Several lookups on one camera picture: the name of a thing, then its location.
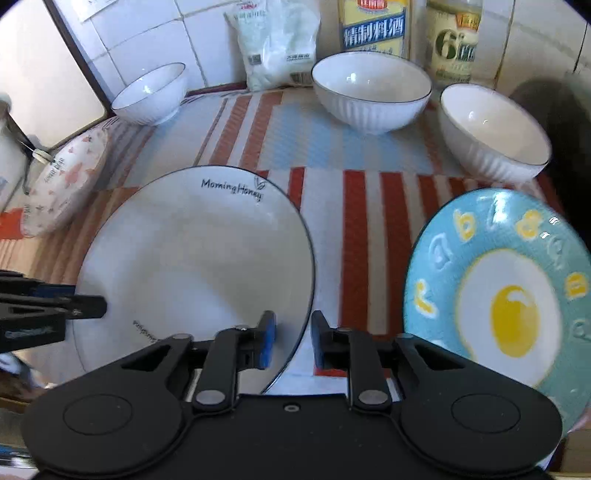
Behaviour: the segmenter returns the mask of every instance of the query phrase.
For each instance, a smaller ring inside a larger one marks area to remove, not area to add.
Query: pink patterned plate
[[[105,165],[108,143],[108,133],[97,127],[55,155],[31,187],[21,218],[24,236],[56,230],[84,205]]]

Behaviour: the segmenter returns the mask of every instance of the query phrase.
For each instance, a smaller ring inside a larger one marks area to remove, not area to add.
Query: yellow carton
[[[408,4],[409,0],[339,0],[343,51],[380,51],[407,58]]]

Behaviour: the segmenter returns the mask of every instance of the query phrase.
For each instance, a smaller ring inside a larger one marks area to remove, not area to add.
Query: screw hole
[[[287,413],[295,413],[300,411],[300,406],[297,403],[286,403],[283,405],[283,410],[285,410]]]

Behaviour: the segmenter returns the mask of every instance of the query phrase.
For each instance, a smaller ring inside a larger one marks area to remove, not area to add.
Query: tile wall
[[[113,99],[143,72],[182,61],[190,88],[245,79],[232,1],[118,0],[81,23],[71,0],[54,0],[90,68]],[[422,62],[426,0],[412,0],[411,58]],[[337,0],[319,0],[318,57],[339,51]],[[511,93],[532,77],[577,71],[591,84],[591,34],[563,0],[485,0],[474,81]]]

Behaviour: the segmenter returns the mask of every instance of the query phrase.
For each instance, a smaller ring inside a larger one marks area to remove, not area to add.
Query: red logo
[[[388,8],[388,0],[357,0],[357,4],[367,10],[384,10]]]

